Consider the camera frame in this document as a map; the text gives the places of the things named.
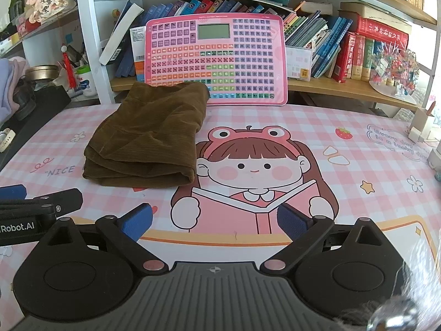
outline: cartoon girl's face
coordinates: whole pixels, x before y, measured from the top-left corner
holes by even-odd
[[[310,168],[304,156],[286,158],[230,159],[210,162],[198,159],[198,175],[239,189],[279,188],[299,181]]]

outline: red tassel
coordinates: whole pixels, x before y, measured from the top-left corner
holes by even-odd
[[[66,68],[66,72],[68,73],[69,87],[75,88],[77,86],[77,80],[75,78],[71,62],[69,61],[68,54],[66,53],[67,50],[68,48],[65,45],[61,47],[61,52],[63,53],[64,67]]]

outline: cartoon girl's bangs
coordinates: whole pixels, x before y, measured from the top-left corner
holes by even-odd
[[[296,160],[297,157],[285,146],[272,140],[263,138],[239,138],[227,141],[216,148],[208,160],[211,162],[229,159],[260,159],[260,158],[290,158]]]

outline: brown corduroy fabric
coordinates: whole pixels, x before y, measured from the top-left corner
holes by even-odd
[[[196,175],[195,134],[209,98],[203,83],[151,87],[135,82],[84,150],[83,177],[106,186],[166,188]]]

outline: cartoon girl's hand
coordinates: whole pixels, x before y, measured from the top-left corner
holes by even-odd
[[[171,209],[171,221],[180,229],[191,229],[198,223],[201,208],[195,197],[179,199]]]
[[[324,215],[334,220],[334,212],[331,205],[324,197],[313,197],[309,200],[309,214],[311,216]]]

